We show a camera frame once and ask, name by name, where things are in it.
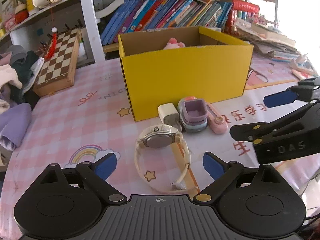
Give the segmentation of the pink utility knife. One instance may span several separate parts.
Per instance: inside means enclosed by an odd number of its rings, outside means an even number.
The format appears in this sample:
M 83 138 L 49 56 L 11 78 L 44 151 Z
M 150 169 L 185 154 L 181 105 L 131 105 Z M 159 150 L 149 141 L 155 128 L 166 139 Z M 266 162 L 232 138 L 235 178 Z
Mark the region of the pink utility knife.
M 213 107 L 212 104 L 206 102 L 207 107 L 207 120 L 210 129 L 215 134 L 224 134 L 228 130 L 227 122 L 224 120 L 222 115 Z

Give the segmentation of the white shelf post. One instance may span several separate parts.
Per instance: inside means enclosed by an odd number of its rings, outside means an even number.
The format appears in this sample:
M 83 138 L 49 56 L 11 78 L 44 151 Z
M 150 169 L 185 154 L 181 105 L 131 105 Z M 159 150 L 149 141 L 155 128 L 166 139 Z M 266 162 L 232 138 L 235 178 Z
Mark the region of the white shelf post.
M 93 0 L 80 0 L 82 7 L 82 14 L 84 16 L 89 44 L 93 53 L 95 63 L 105 62 L 105 53 L 100 40 L 100 34 L 97 26 L 97 18 L 95 16 L 95 9 Z

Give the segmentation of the yellow cardboard box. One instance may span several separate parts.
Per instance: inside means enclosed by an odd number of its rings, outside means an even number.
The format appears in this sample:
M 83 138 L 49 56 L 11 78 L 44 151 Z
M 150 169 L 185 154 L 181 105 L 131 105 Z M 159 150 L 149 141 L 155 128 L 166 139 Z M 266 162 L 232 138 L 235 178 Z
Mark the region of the yellow cardboard box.
M 163 50 L 170 38 L 185 48 Z M 208 102 L 241 96 L 253 54 L 251 44 L 206 27 L 125 33 L 118 44 L 135 121 L 154 118 L 159 105 L 188 96 Z

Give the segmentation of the pink plush pig toy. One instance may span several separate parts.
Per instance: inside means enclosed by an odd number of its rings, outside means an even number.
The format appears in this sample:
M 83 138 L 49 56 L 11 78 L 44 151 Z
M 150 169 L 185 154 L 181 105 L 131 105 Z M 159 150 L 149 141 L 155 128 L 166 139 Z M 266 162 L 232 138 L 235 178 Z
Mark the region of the pink plush pig toy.
M 170 38 L 163 50 L 185 48 L 183 42 L 178 42 L 176 38 Z

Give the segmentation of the cream wrist watch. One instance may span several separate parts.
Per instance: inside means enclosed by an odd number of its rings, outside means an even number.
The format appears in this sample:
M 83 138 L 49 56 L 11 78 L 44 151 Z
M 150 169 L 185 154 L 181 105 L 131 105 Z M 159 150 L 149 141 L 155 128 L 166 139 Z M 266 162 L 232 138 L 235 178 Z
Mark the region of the cream wrist watch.
M 166 171 L 166 165 L 173 161 L 172 146 L 182 150 L 183 163 L 180 175 L 170 183 L 169 189 L 158 189 L 157 176 Z M 162 194 L 180 194 L 188 191 L 184 179 L 191 165 L 191 154 L 182 132 L 165 124 L 145 128 L 136 140 L 134 164 L 142 181 L 151 189 Z

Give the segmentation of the red book box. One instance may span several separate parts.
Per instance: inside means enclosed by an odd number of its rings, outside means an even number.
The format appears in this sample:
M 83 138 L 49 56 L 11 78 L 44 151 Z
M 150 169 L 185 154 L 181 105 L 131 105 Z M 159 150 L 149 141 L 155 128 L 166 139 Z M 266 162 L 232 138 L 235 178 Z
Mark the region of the red book box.
M 224 32 L 231 34 L 232 25 L 235 23 L 237 18 L 245 20 L 247 16 L 255 16 L 260 12 L 258 5 L 248 3 L 241 0 L 222 0 L 223 2 L 231 3 L 231 8 L 227 14 L 227 20 L 225 23 Z

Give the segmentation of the small white charger cube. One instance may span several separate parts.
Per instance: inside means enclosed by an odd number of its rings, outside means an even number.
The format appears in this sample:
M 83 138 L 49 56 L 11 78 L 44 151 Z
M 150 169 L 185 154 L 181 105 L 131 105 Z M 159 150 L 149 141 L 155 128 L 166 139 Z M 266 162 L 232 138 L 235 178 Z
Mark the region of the small white charger cube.
M 180 119 L 180 114 L 173 103 L 158 106 L 158 116 L 163 124 L 175 126 Z

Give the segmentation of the pile of clothes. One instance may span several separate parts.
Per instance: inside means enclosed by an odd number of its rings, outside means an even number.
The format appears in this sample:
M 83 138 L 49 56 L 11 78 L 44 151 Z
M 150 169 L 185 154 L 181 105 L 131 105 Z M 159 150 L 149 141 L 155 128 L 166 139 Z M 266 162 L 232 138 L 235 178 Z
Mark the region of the pile of clothes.
M 31 123 L 31 112 L 39 100 L 31 91 L 44 58 L 20 45 L 1 53 L 1 146 L 20 147 Z

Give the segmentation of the red tassel ornament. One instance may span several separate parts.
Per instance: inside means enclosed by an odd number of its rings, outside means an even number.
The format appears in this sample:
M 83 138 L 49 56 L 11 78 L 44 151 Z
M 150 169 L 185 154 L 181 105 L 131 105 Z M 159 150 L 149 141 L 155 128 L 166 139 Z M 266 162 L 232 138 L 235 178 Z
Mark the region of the red tassel ornament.
M 48 48 L 48 51 L 44 57 L 44 59 L 46 61 L 49 61 L 54 55 L 54 51 L 55 51 L 56 44 L 57 44 L 57 28 L 56 27 L 52 28 L 52 33 L 53 33 L 52 41 L 51 41 L 51 44 Z

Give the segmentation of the stack of papers and books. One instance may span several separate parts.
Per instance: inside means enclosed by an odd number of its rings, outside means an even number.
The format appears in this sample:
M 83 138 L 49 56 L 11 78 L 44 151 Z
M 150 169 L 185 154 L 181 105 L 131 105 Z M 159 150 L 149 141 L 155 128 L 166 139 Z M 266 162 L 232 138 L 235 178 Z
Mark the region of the stack of papers and books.
M 290 62 L 300 55 L 294 40 L 264 25 L 237 18 L 232 31 L 234 35 L 252 44 L 261 55 L 274 61 Z

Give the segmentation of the blue purple toy car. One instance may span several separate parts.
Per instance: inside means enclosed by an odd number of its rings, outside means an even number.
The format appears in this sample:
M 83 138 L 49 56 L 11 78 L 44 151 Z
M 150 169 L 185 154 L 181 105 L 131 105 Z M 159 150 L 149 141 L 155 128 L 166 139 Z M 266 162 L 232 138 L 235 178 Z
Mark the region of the blue purple toy car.
M 178 103 L 180 121 L 187 133 L 197 133 L 206 129 L 208 111 L 206 102 L 194 96 L 182 98 Z

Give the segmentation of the white power strip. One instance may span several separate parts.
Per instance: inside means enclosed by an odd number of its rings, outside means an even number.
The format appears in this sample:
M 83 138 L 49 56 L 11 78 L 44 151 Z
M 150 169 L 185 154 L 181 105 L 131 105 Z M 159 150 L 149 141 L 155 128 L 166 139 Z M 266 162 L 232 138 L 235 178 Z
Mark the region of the white power strip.
M 313 66 L 309 62 L 307 55 L 300 54 L 296 59 L 293 59 L 290 62 L 290 67 L 296 71 L 299 71 L 304 74 L 311 76 L 317 76 L 317 72 L 314 70 Z

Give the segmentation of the row of leaning books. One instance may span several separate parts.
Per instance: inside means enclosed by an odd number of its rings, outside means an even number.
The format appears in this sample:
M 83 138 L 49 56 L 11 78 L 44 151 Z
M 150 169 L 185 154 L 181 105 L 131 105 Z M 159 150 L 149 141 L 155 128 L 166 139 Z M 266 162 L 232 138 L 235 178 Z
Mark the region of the row of leaning books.
M 114 0 L 101 11 L 107 19 L 101 31 L 103 46 L 118 35 L 163 28 L 202 26 L 223 29 L 232 2 L 222 0 Z

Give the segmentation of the wooden chess board box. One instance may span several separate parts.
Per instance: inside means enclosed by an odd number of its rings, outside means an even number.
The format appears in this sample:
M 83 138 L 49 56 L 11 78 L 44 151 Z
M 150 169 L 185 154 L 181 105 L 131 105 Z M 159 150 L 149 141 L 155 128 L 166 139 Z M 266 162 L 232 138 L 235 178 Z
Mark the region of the wooden chess board box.
M 79 28 L 57 36 L 54 54 L 44 61 L 33 85 L 33 91 L 38 96 L 43 97 L 74 85 L 81 38 Z

